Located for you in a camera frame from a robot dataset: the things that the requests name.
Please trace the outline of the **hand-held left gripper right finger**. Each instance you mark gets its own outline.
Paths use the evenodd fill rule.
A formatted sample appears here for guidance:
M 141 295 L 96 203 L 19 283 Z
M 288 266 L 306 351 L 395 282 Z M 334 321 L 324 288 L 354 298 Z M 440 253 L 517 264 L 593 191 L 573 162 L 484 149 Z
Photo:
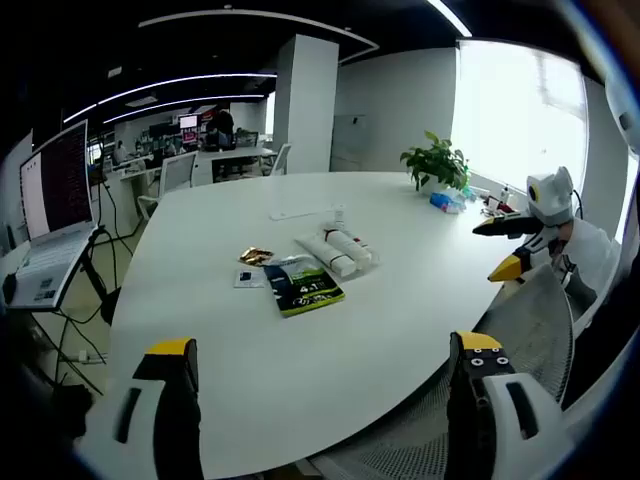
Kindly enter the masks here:
M 493 337 L 450 335 L 448 479 L 550 479 L 574 442 L 554 398 Z

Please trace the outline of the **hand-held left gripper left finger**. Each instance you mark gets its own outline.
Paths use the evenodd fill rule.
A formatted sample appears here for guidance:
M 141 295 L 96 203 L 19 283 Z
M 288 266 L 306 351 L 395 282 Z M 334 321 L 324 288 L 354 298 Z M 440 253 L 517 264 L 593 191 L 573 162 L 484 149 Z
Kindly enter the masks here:
M 201 479 L 197 343 L 161 342 L 86 416 L 79 455 L 99 479 Z

